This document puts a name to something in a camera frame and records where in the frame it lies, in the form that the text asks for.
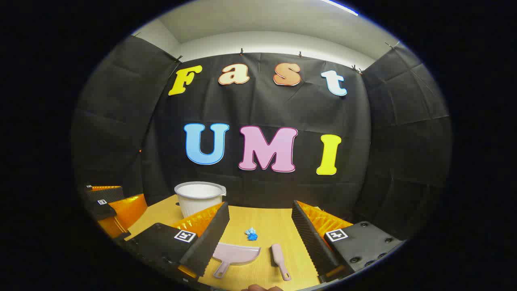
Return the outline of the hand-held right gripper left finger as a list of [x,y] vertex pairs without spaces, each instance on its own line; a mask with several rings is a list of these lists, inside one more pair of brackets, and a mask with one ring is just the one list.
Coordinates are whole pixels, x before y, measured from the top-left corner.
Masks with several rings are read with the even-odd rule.
[[219,203],[175,226],[155,223],[124,242],[136,259],[170,277],[203,276],[229,223],[229,205]]

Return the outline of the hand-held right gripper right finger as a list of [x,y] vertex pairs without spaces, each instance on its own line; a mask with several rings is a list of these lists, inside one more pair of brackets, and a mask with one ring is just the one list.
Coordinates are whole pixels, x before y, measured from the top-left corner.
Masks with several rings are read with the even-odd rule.
[[369,221],[349,223],[297,200],[292,221],[321,283],[360,272],[404,243]]

